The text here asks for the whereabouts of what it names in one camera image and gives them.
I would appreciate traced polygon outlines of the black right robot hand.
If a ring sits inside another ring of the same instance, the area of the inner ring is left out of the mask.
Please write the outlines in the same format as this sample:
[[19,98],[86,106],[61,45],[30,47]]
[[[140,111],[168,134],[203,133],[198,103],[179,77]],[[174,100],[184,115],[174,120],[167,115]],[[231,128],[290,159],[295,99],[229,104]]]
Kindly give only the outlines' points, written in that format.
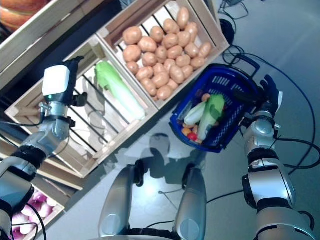
[[279,90],[270,75],[266,75],[263,80],[260,81],[258,87],[258,104],[257,111],[267,111],[273,117],[279,108]]

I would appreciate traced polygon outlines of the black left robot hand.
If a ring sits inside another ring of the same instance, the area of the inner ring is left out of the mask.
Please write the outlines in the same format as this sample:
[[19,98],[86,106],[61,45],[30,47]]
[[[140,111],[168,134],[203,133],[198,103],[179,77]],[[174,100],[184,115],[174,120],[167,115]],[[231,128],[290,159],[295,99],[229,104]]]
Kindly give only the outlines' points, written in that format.
[[64,62],[64,65],[69,70],[67,89],[64,92],[64,104],[66,106],[84,107],[88,100],[88,94],[86,92],[78,95],[73,95],[76,83],[77,73],[79,69],[79,63],[83,60],[83,56],[77,56]]

